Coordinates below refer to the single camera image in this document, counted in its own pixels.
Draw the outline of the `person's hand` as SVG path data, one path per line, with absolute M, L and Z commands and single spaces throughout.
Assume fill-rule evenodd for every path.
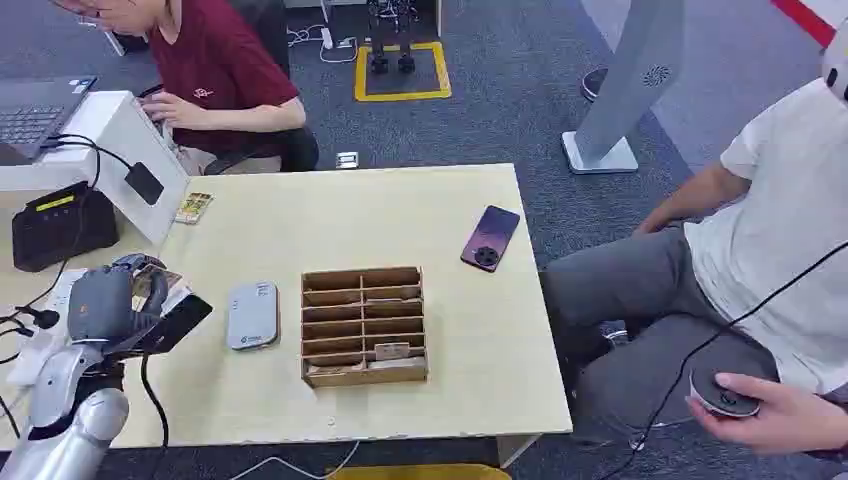
M 745 418 L 720 418 L 688 396 L 695 420 L 725 442 L 745 445 L 763 454 L 845 452 L 847 411 L 822 397 L 793 386 L 735 373 L 718 373 L 718 385 L 760 401 L 758 413 Z

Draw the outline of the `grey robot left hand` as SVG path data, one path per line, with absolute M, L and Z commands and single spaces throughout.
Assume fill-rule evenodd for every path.
M 133 308 L 137 276 L 149 274 L 142 309 Z M 120 343 L 145 334 L 162 320 L 169 293 L 166 265 L 146 254 L 130 254 L 86 271 L 72 286 L 67 312 L 73 342 Z

